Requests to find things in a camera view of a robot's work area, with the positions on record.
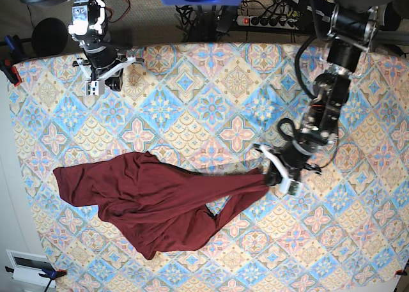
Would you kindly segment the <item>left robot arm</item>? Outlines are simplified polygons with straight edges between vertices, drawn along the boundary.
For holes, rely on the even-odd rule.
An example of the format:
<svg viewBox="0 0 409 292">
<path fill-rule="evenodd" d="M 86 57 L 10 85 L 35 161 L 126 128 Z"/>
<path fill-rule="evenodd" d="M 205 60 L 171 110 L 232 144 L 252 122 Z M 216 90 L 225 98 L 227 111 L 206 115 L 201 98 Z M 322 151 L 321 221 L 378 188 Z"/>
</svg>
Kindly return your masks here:
<svg viewBox="0 0 409 292">
<path fill-rule="evenodd" d="M 268 147 L 255 145 L 255 149 L 269 159 L 265 185 L 280 186 L 283 194 L 297 194 L 302 188 L 302 170 L 321 174 L 322 168 L 309 164 L 309 159 L 323 146 L 339 139 L 338 120 L 342 106 L 348 101 L 352 74 L 356 71 L 362 53 L 368 53 L 378 30 L 378 7 L 391 0 L 334 0 L 328 30 L 320 27 L 314 0 L 309 0 L 316 34 L 307 39 L 295 57 L 295 73 L 302 90 L 311 99 L 307 110 L 296 127 L 283 118 L 279 126 L 289 125 L 290 135 L 281 128 L 277 131 L 285 145 Z M 330 43 L 327 56 L 329 68 L 317 76 L 309 89 L 302 80 L 300 58 L 315 39 Z"/>
</svg>

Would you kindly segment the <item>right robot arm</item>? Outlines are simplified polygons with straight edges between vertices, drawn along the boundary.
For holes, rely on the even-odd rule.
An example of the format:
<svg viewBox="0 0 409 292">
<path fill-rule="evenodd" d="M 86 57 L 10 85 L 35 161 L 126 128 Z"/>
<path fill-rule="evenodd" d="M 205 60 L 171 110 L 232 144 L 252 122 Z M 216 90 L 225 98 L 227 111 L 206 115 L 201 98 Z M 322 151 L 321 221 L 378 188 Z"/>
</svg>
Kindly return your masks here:
<svg viewBox="0 0 409 292">
<path fill-rule="evenodd" d="M 24 4 L 50 6 L 69 0 L 20 0 Z M 84 52 L 72 66 L 80 68 L 85 77 L 84 92 L 97 96 L 105 88 L 121 91 L 123 71 L 128 66 L 142 63 L 144 59 L 128 56 L 129 44 L 111 40 L 109 19 L 104 0 L 72 0 L 72 21 L 68 33 Z"/>
</svg>

